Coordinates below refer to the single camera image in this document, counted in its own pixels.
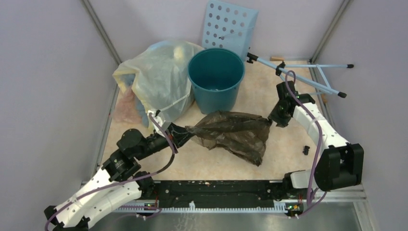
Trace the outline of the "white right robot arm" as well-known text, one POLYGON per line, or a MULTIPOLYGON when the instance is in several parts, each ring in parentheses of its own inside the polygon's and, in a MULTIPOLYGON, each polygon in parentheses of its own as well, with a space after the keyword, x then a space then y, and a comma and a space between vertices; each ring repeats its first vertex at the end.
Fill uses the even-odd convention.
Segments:
POLYGON ((359 185, 364 160, 362 146, 343 138, 321 114, 312 96, 298 94, 293 81, 282 82, 276 88, 279 100, 268 118, 281 128, 287 127, 291 119, 296 120, 318 151, 311 169, 284 175, 283 194, 295 198, 302 189, 327 192, 359 185))

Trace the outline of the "dark grey trash bag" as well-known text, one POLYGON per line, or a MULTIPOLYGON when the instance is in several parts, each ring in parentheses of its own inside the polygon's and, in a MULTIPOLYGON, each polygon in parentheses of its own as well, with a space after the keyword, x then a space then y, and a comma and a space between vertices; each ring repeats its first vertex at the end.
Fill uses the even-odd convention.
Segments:
POLYGON ((222 148, 258 167, 263 162, 271 126, 272 120, 261 115, 216 111, 185 128, 208 150, 222 148))

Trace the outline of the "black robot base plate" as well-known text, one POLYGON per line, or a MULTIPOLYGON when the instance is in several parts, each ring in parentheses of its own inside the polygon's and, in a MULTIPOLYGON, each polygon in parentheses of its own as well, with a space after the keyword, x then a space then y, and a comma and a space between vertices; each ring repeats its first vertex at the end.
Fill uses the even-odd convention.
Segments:
POLYGON ((282 200, 306 201, 306 190, 273 180, 162 180, 142 189, 142 200, 161 208, 272 208, 282 200))

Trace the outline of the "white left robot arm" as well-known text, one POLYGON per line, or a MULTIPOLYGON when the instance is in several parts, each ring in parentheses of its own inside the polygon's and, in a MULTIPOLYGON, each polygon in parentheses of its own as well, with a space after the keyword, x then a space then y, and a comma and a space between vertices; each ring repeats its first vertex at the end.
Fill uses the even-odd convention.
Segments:
POLYGON ((118 149, 101 165, 91 179, 69 199, 44 210, 44 229, 54 225, 55 231, 87 231, 103 217, 139 198, 148 199, 154 193, 148 181, 167 170, 175 160, 178 148, 193 137, 186 128, 170 124, 167 130, 145 137, 138 129, 126 130, 117 142, 118 149), (138 161, 165 148, 171 149, 166 165, 152 173, 139 173, 138 161))

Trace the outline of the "translucent white plastic bag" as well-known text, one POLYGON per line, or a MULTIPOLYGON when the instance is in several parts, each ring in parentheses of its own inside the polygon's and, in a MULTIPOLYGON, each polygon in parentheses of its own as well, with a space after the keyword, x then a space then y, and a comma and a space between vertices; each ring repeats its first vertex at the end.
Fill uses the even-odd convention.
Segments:
POLYGON ((152 129, 150 111, 159 111, 167 125, 176 121, 194 101, 188 64, 203 47, 184 40, 164 40, 121 63, 113 78, 123 93, 114 119, 152 129))

